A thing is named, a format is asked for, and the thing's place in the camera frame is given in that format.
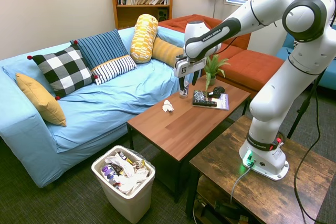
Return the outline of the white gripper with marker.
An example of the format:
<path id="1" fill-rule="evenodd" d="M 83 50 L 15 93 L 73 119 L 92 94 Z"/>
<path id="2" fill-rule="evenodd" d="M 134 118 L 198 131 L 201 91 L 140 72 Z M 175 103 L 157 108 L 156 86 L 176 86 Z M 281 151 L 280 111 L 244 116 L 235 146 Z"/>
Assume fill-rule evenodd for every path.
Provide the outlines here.
<path id="1" fill-rule="evenodd" d="M 191 62 L 188 58 L 180 59 L 176 62 L 174 68 L 174 75 L 179 78 L 180 91 L 185 89 L 185 76 L 193 73 L 192 85 L 194 86 L 202 75 L 202 69 L 206 65 L 206 59 Z"/>

